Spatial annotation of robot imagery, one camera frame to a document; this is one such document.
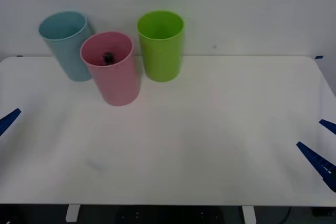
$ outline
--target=plastic cup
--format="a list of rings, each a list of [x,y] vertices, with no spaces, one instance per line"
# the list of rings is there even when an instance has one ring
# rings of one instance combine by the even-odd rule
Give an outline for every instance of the plastic cup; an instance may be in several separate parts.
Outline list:
[[[170,81],[180,73],[183,19],[166,10],[142,16],[138,32],[145,72],[154,81]]]
[[[105,66],[106,53],[113,55],[112,65]],[[80,55],[106,102],[123,106],[137,98],[140,81],[130,37],[116,31],[93,35],[82,45]]]
[[[81,45],[91,36],[84,15],[77,12],[56,13],[46,18],[38,31],[69,79],[91,79],[79,52]]]

